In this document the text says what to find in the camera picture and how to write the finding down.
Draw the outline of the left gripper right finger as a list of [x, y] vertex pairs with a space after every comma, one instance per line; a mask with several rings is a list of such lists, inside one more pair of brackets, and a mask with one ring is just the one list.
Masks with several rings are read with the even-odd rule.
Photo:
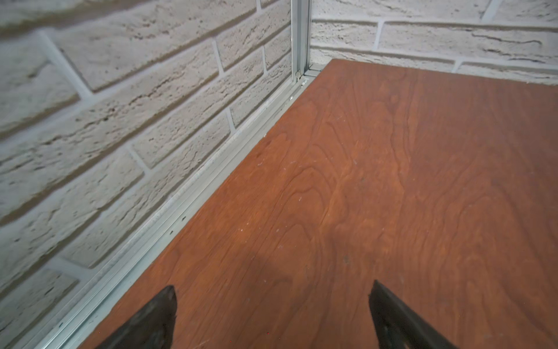
[[380, 348], [456, 347], [377, 280], [369, 308]]

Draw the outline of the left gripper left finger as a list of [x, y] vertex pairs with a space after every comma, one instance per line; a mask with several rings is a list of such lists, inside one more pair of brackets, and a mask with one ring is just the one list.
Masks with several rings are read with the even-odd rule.
[[97, 348], [170, 348], [176, 318], [177, 295], [168, 285]]

